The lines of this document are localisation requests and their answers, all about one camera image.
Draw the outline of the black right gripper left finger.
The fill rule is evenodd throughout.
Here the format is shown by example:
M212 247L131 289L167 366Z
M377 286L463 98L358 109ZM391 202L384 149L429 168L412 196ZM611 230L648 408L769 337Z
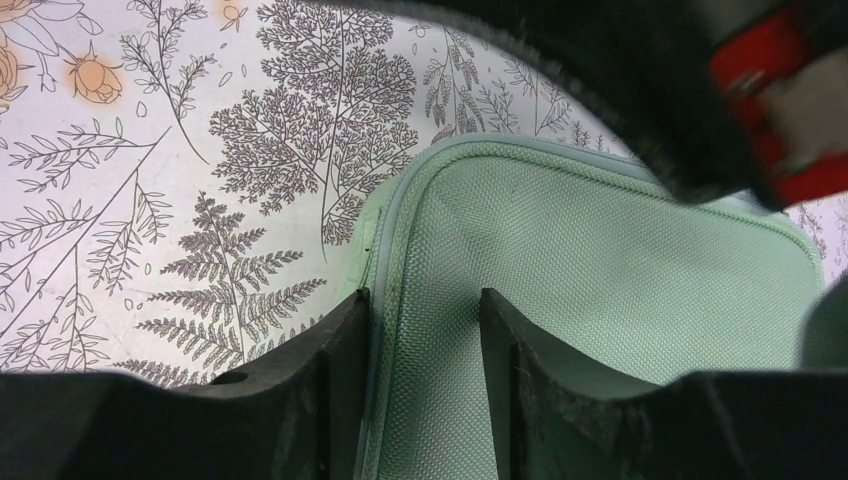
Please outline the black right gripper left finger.
M116 373L5 374L5 479L351 479L370 294L205 385Z

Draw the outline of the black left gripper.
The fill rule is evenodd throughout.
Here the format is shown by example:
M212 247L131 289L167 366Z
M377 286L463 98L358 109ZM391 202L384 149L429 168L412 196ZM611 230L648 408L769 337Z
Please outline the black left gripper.
M370 1L514 55L678 201L778 211L847 189L843 1Z

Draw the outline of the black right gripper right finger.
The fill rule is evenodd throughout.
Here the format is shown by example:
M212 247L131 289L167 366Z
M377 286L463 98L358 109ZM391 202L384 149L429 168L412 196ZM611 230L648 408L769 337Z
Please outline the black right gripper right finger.
M843 479L847 373L702 371L656 386L589 357L498 291L479 328L502 479Z

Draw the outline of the mint green medicine kit case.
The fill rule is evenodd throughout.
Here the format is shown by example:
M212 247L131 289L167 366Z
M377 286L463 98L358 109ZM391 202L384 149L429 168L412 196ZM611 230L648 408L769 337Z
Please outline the mint green medicine kit case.
M492 479L478 327L493 288L537 325L653 384L789 369L824 289L819 252L744 194L676 203L629 160L518 135L421 152L363 206L341 295L373 312L360 479Z

